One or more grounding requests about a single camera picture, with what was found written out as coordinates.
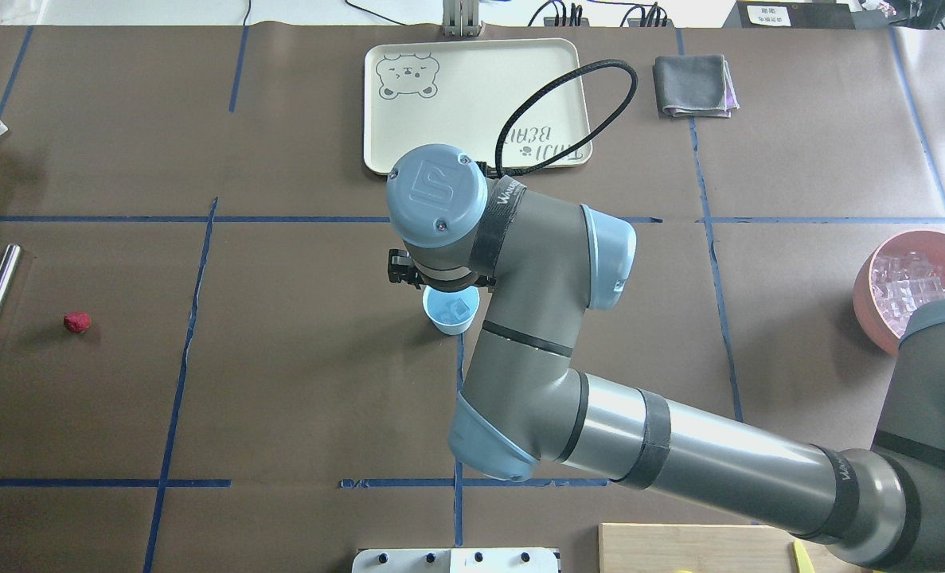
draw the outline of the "rectangular tray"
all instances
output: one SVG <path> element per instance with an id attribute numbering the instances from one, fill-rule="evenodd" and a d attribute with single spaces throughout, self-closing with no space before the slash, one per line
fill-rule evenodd
<path id="1" fill-rule="evenodd" d="M 388 173 L 400 156 L 432 142 L 493 166 L 508 117 L 538 88 L 575 68 L 578 50 L 560 37 L 374 47 L 365 58 L 366 166 Z M 581 80 L 568 81 L 512 127 L 504 167 L 534 166 L 588 133 Z M 590 155 L 591 142 L 553 166 L 580 166 Z"/>

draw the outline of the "white label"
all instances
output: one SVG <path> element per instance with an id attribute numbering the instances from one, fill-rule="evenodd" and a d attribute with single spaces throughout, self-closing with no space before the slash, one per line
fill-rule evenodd
<path id="1" fill-rule="evenodd" d="M 749 6 L 748 19 L 755 25 L 785 25 L 790 28 L 790 15 L 785 6 Z"/>

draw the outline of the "blue cup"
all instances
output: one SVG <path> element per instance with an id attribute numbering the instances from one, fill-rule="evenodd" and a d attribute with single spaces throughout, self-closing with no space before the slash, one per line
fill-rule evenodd
<path id="1" fill-rule="evenodd" d="M 457 293 L 442 293 L 426 286 L 422 293 L 422 309 L 433 326 L 454 337 L 468 330 L 472 319 L 475 319 L 476 310 L 479 309 L 479 289 L 469 286 Z"/>

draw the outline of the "robotic arm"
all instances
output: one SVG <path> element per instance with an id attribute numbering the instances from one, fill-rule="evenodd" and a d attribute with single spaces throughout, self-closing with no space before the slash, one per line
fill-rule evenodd
<path id="1" fill-rule="evenodd" d="M 945 571 L 945 301 L 908 326 L 872 449 L 838 453 L 570 368 L 585 309 L 613 307 L 628 279 L 626 222 L 486 179 L 446 145 L 399 160 L 388 206 L 412 282 L 494 286 L 451 421 L 465 464 L 519 481 L 553 460 L 864 567 Z"/>

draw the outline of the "blue joint cap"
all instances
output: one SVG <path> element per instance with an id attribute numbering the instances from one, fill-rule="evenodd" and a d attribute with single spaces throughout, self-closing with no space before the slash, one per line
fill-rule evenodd
<path id="1" fill-rule="evenodd" d="M 627 221 L 582 205 L 589 235 L 589 308 L 614 308 L 635 263 L 635 229 Z"/>
<path id="2" fill-rule="evenodd" d="M 908 329 L 904 331 L 900 343 L 904 344 L 913 334 L 920 333 L 921 330 L 930 329 L 933 326 L 945 324 L 945 298 L 939 301 L 933 301 L 915 311 L 912 318 L 908 320 Z"/>
<path id="3" fill-rule="evenodd" d="M 482 171 L 457 146 L 418 146 L 388 175 L 391 225 L 405 243 L 424 249 L 447 246 L 472 231 L 486 195 Z"/>
<path id="4" fill-rule="evenodd" d="M 494 479 L 525 481 L 539 464 L 486 421 L 462 395 L 458 395 L 447 445 L 462 463 Z"/>

